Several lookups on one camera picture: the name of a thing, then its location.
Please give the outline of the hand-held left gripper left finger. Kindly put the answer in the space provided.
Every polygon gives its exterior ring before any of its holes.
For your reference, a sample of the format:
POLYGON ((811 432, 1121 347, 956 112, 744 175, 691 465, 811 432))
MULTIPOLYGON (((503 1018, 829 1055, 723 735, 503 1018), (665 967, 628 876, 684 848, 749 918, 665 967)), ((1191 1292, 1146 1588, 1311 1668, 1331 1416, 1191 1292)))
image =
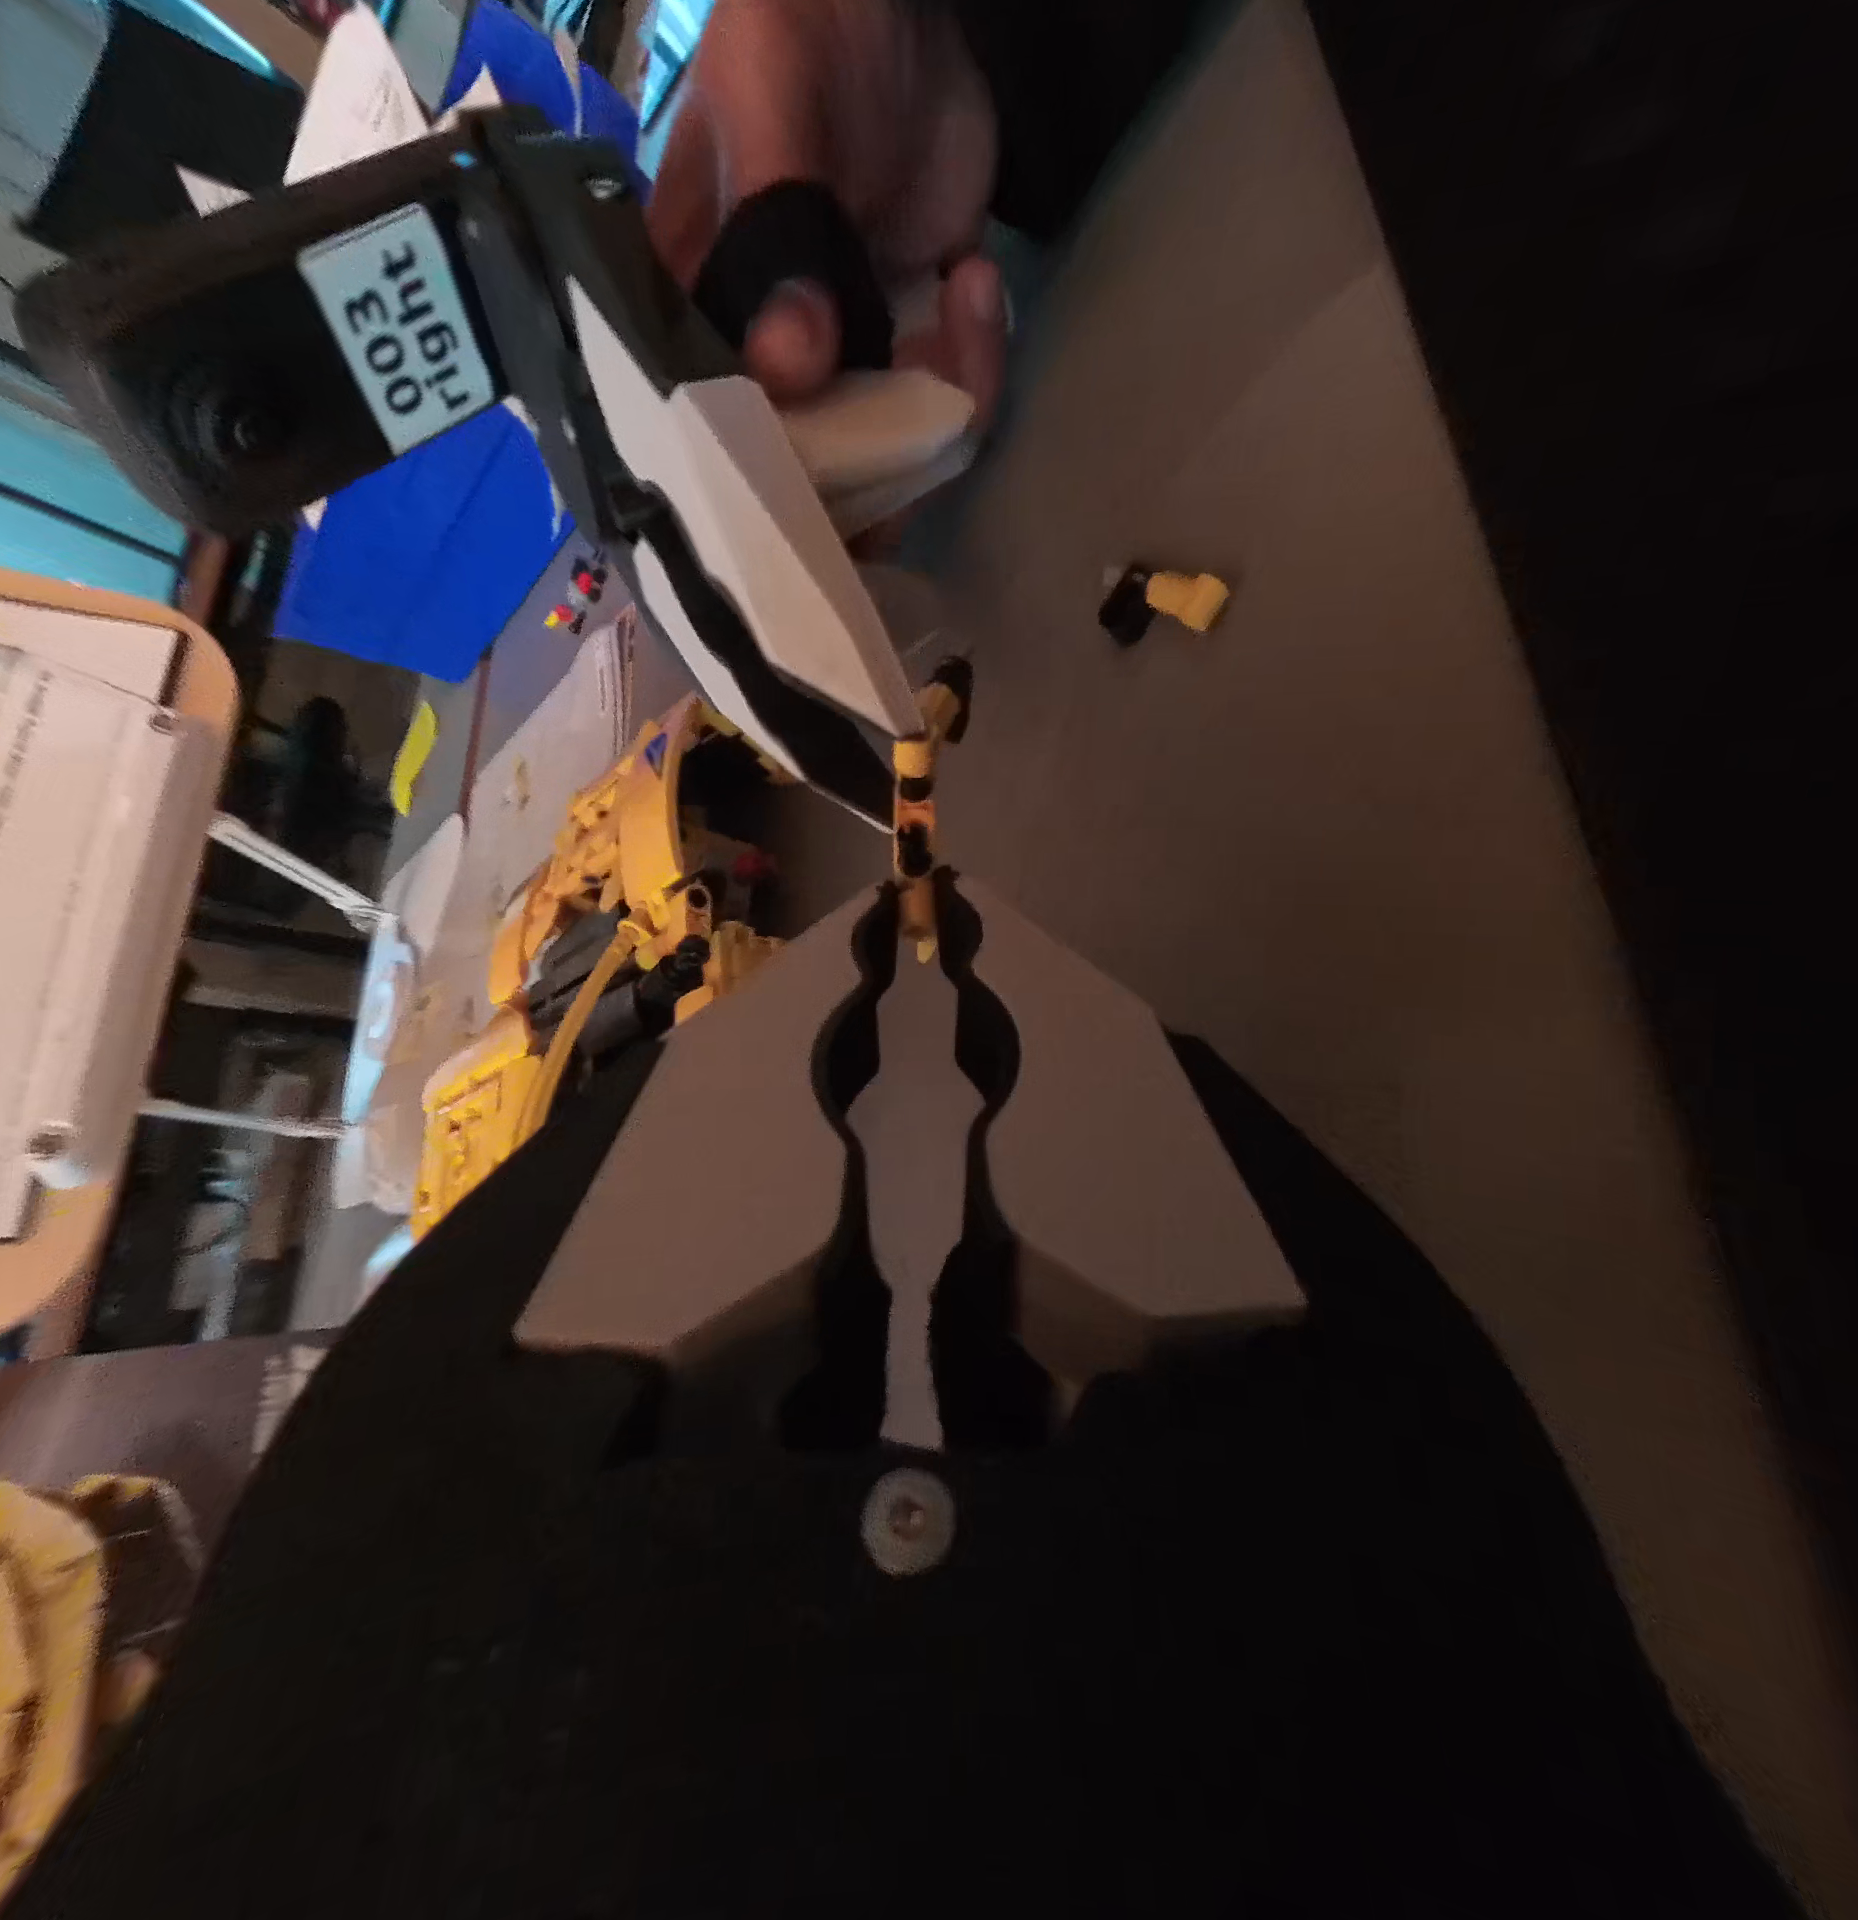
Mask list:
POLYGON ((608 1353, 699 1445, 862 1449, 893 1292, 848 1116, 880 1066, 893 885, 848 900, 659 1045, 513 1338, 608 1353))

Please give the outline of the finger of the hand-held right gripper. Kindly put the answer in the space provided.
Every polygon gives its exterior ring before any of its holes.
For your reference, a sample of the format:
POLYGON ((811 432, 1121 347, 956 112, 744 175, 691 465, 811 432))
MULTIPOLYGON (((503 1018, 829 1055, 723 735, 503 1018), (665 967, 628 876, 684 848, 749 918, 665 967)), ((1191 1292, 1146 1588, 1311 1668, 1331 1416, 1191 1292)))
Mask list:
POLYGON ((794 667, 774 664, 726 587, 680 529, 638 529, 628 558, 644 608, 688 665, 704 699, 747 736, 773 771, 810 787, 873 831, 893 824, 893 769, 867 718, 794 667))
POLYGON ((564 291, 618 454, 673 509, 762 656, 882 735, 915 735, 906 669, 773 401, 745 374, 663 394, 579 280, 564 291))

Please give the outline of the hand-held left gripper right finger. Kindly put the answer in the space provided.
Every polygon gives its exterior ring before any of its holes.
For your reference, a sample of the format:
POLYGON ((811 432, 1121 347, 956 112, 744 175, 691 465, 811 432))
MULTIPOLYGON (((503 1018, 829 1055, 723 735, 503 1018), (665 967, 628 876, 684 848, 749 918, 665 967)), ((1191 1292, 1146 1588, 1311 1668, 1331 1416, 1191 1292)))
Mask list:
POLYGON ((1156 1012, 939 872, 954 1062, 977 1095, 939 1275, 946 1449, 1038 1449, 1103 1377, 1294 1325, 1306 1294, 1156 1012))

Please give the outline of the yellow brick beam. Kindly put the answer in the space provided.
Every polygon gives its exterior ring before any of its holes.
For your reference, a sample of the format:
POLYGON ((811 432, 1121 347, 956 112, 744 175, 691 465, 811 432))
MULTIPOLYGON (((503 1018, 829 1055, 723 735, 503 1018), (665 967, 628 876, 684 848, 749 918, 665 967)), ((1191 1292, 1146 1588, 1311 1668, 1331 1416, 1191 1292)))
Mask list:
POLYGON ((940 730, 927 725, 893 742, 893 886, 899 939, 924 965, 939 946, 939 764, 940 730))

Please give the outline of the yellow connector with grey axle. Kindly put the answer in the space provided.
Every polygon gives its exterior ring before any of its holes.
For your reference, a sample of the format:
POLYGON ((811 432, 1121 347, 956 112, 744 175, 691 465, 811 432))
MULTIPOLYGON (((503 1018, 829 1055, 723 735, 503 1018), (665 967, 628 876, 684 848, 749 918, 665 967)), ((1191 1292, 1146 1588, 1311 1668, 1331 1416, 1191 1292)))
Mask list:
POLYGON ((1212 573, 1132 563, 1107 583, 1097 626, 1117 646, 1138 646, 1159 620, 1204 635, 1229 604, 1229 583, 1212 573))

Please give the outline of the person's right forearm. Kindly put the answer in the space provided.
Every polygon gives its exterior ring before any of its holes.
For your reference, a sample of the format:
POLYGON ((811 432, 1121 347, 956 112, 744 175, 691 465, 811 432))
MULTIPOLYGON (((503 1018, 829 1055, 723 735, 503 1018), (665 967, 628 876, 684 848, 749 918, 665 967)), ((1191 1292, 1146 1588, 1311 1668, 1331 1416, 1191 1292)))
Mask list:
POLYGON ((1246 1, 954 4, 991 102, 991 216, 1057 239, 1169 89, 1246 1))

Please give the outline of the grey desk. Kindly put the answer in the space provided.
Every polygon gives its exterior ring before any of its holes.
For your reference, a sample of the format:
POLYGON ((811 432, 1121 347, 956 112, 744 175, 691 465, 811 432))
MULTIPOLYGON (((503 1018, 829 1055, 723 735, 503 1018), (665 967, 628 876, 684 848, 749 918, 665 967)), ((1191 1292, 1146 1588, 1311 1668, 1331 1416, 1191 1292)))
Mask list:
POLYGON ((1432 1253, 1655 1665, 1823 1916, 1858 1710, 1780 1424, 1300 4, 1247 4, 1051 261, 904 623, 973 651, 944 830, 1432 1253), (1204 635, 1097 626, 1132 563, 1204 635))

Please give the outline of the person's right hand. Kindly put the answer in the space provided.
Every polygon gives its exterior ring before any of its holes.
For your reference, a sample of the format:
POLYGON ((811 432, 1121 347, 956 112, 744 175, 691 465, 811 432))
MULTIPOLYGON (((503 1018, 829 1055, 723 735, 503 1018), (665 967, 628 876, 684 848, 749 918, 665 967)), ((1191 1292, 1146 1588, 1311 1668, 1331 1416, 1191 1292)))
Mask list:
POLYGON ((790 179, 832 192, 876 276, 940 280, 901 364, 960 387, 985 436, 1009 364, 1002 270, 982 251, 996 126, 956 22, 924 4, 721 1, 681 79, 649 201, 659 258, 693 290, 721 228, 790 179))

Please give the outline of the yellow toy brick car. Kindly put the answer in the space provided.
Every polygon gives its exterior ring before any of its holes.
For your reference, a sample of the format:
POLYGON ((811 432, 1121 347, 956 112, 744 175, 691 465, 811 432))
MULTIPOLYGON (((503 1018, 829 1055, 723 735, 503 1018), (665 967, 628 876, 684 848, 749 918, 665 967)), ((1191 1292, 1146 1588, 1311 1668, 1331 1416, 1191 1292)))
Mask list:
POLYGON ((790 782, 688 695, 575 791, 492 941, 492 1020, 422 1087, 412 1241, 630 1045, 663 1040, 778 952, 757 923, 762 906, 778 910, 778 866, 739 830, 790 782))

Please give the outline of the white printed paper sheet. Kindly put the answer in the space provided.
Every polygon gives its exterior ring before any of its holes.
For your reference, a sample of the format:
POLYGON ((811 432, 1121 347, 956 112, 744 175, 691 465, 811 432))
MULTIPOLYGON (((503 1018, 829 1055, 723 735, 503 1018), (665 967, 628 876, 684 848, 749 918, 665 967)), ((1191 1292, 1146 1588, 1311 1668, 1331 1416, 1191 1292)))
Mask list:
POLYGON ((412 144, 467 112, 498 107, 486 63, 452 90, 469 4, 354 4, 330 31, 306 95, 283 184, 412 144))

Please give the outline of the blue plastic bin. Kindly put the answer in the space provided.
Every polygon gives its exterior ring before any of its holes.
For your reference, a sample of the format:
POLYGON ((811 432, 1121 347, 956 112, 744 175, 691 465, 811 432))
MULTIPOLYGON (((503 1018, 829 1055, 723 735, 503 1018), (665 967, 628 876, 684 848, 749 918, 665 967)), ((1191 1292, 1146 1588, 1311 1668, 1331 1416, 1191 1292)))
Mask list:
MULTIPOLYGON (((448 103, 490 75, 567 132, 638 159, 636 107, 508 4, 473 4, 448 103)), ((332 496, 300 524, 272 637, 463 680, 574 536, 527 419, 506 404, 332 496)))

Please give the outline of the white board stand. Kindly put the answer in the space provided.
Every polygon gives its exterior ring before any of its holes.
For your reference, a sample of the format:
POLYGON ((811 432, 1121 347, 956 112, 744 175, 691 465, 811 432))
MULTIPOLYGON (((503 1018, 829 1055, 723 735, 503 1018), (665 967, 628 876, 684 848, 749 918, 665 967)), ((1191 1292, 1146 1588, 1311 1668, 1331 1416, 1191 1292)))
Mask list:
MULTIPOLYGON (((208 822, 208 840, 226 851, 235 851, 246 862, 274 874, 300 893, 337 908, 357 934, 369 941, 396 931, 396 914, 379 900, 366 896, 354 885, 339 876, 330 876, 315 862, 272 843, 236 815, 216 811, 208 822)), ((247 1133, 269 1139, 307 1139, 307 1142, 340 1142, 351 1133, 351 1121, 346 1116, 277 1116, 262 1113, 216 1110, 189 1101, 144 1092, 133 1107, 137 1118, 173 1121, 185 1126, 204 1126, 220 1131, 247 1133)))

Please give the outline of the laminated instruction sheet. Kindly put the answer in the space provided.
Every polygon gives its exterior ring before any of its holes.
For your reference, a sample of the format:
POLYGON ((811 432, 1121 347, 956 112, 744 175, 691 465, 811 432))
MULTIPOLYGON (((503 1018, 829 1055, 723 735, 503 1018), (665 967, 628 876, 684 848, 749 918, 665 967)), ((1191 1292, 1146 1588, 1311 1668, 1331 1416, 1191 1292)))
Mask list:
POLYGON ((194 736, 180 633, 0 595, 0 1241, 127 1139, 194 736))

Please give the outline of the instruction sheet on wooden stand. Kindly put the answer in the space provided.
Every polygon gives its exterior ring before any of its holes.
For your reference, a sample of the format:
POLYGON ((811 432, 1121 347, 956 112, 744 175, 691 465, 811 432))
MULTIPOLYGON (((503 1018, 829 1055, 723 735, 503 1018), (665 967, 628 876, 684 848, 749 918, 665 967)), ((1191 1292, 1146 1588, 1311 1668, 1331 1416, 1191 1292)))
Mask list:
MULTIPOLYGON (((199 872, 208 851, 208 822, 216 813, 221 777, 241 718, 241 688, 221 644, 194 620, 133 595, 81 587, 59 579, 0 569, 0 595, 27 604, 71 608, 89 614, 144 621, 180 633, 177 665, 169 701, 189 725, 194 745, 198 774, 185 797, 173 802, 169 826, 177 840, 177 874, 165 885, 153 926, 173 938, 173 955, 156 965, 161 989, 148 1029, 148 1053, 137 1100, 148 1092, 148 1070, 177 983, 181 948, 189 935, 190 908, 199 872)), ((137 1116, 133 1113, 127 1139, 105 1174, 84 1187, 41 1190, 32 1212, 28 1234, 0 1241, 0 1335, 34 1328, 48 1320, 52 1332, 37 1335, 46 1351, 66 1348, 81 1319, 81 1304, 94 1285, 97 1260, 118 1208, 121 1177, 137 1116)))

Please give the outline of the dark toy car box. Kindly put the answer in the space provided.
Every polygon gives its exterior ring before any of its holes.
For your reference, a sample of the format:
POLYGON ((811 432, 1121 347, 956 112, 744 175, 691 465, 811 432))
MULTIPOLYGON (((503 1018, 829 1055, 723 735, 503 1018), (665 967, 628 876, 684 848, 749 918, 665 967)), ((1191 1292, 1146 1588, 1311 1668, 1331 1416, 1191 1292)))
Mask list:
POLYGON ((121 1745, 339 1328, 0 1369, 0 1908, 121 1745))

